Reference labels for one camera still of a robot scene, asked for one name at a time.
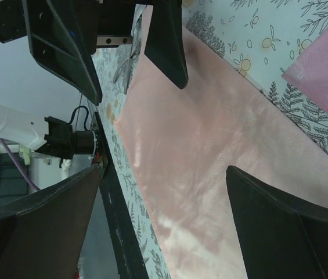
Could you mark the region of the salmon pink cloth napkin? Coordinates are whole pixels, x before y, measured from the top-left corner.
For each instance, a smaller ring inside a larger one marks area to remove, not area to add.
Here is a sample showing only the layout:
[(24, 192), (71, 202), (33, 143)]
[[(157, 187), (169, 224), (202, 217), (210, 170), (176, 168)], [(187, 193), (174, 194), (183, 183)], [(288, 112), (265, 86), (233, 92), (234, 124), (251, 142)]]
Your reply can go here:
[(172, 278), (246, 278), (226, 169), (328, 208), (328, 157), (187, 27), (189, 82), (145, 56), (115, 122)]

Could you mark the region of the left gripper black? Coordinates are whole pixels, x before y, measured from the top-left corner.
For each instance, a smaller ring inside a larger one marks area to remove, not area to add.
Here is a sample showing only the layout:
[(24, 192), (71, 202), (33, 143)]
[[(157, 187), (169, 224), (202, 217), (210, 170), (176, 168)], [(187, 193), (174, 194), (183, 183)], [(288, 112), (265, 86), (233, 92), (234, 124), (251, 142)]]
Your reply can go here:
[(0, 43), (28, 36), (30, 53), (48, 72), (94, 105), (102, 90), (91, 56), (97, 37), (131, 34), (137, 1), (0, 1)]

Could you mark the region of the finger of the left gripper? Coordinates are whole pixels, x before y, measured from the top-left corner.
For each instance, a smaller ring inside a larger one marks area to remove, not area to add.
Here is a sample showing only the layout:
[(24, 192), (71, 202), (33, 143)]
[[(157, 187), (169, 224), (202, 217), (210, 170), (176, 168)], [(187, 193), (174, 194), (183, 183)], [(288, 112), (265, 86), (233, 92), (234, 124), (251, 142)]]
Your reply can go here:
[(156, 1), (145, 55), (179, 89), (188, 84), (182, 36), (182, 1)]

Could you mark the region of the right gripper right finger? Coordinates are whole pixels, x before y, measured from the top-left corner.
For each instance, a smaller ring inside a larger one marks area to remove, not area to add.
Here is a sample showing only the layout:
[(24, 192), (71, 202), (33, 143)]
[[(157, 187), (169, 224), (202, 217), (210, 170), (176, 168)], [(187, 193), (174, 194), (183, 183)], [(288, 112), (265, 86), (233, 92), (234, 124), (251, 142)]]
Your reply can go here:
[(236, 166), (226, 184), (248, 278), (328, 278), (328, 208)]

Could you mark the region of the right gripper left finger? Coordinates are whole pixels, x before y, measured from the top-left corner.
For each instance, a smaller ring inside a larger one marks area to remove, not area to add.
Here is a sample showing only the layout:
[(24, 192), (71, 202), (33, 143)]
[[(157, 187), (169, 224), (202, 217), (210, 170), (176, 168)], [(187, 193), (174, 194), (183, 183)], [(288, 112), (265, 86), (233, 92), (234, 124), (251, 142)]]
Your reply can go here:
[(89, 167), (0, 206), (0, 278), (74, 278), (98, 187)]

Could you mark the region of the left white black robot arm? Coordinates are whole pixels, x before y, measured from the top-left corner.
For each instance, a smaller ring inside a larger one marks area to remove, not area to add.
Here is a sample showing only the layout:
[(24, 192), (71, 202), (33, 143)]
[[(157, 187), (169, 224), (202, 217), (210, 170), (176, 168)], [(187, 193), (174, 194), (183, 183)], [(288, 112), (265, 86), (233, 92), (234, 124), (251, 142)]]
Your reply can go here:
[[(28, 38), (34, 60), (79, 90), (94, 105), (102, 90), (91, 56), (99, 48), (132, 43), (137, 1), (0, 1), (0, 43)], [(188, 83), (182, 39), (182, 2), (149, 1), (152, 18), (145, 55), (178, 88)], [(0, 138), (38, 153), (71, 159), (108, 155), (98, 114), (93, 127), (74, 131), (71, 122), (35, 117), (0, 105)]]

